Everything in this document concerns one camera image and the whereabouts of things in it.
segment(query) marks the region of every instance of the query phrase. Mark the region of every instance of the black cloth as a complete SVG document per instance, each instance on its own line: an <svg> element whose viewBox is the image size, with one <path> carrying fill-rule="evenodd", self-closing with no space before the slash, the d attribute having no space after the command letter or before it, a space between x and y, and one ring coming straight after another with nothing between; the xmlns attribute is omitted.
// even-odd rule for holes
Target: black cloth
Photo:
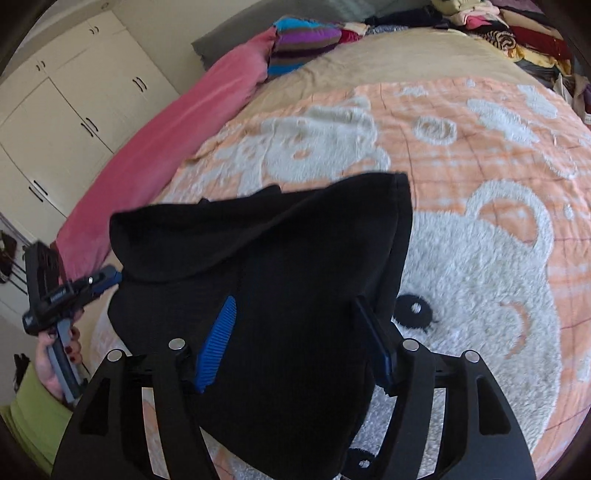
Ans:
<svg viewBox="0 0 591 480"><path fill-rule="evenodd" d="M371 27L379 27L380 25L403 25L410 28L453 26L452 22L443 18L443 14L432 5L404 12L395 12L383 17L369 17L363 22Z"/></svg>
<svg viewBox="0 0 591 480"><path fill-rule="evenodd" d="M229 294L237 318L202 428L278 480L331 480L374 381L350 314L364 294L394 312L412 224L405 174L322 190L155 205L111 219L124 265L109 318L134 354L172 338L199 351Z"/></svg>
<svg viewBox="0 0 591 480"><path fill-rule="evenodd" d="M553 89L560 70L556 67L546 68L540 67L527 60L520 60L516 65L524 72L529 73L532 77L538 80L546 88Z"/></svg>

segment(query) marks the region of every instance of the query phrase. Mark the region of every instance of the pink pillow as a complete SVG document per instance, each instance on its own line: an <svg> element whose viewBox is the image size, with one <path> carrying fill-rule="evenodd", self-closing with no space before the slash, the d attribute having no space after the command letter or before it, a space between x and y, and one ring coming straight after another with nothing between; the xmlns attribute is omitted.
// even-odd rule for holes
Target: pink pillow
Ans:
<svg viewBox="0 0 591 480"><path fill-rule="evenodd" d="M228 52L115 154L57 234L67 278L99 268L111 248L111 215L153 201L183 160L250 101L267 79L275 36L272 27Z"/></svg>

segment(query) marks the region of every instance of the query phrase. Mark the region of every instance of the colorful striped cloth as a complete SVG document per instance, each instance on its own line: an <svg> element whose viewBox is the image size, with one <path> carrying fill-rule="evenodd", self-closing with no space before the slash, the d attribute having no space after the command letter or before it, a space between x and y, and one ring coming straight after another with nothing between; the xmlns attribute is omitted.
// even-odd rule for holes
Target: colorful striped cloth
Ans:
<svg viewBox="0 0 591 480"><path fill-rule="evenodd" d="M282 17L274 24L277 41L271 52L268 78L297 70L319 55L334 49L341 37L337 25L297 17Z"/></svg>

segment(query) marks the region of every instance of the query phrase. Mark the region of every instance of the green shirt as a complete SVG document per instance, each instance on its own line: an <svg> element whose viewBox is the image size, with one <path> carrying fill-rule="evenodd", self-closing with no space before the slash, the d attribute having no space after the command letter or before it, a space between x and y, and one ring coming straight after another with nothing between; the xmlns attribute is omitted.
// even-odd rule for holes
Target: green shirt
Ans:
<svg viewBox="0 0 591 480"><path fill-rule="evenodd" d="M48 475L72 412L41 385L29 365L17 397L0 416L24 452Z"/></svg>

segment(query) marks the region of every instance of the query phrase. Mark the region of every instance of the hand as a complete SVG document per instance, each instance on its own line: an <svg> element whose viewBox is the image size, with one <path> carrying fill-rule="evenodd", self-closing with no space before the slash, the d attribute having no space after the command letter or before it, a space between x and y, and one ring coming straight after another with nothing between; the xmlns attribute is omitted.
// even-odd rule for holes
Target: hand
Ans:
<svg viewBox="0 0 591 480"><path fill-rule="evenodd" d="M82 363L80 350L80 331L76 327L70 329L70 344L64 348L70 362L79 365ZM47 355L47 347L53 345L56 340L51 338L47 332L41 332L38 337L37 352L35 354L35 372L46 390L59 401L64 400L64 391L61 389L60 381L53 370L53 366Z"/></svg>

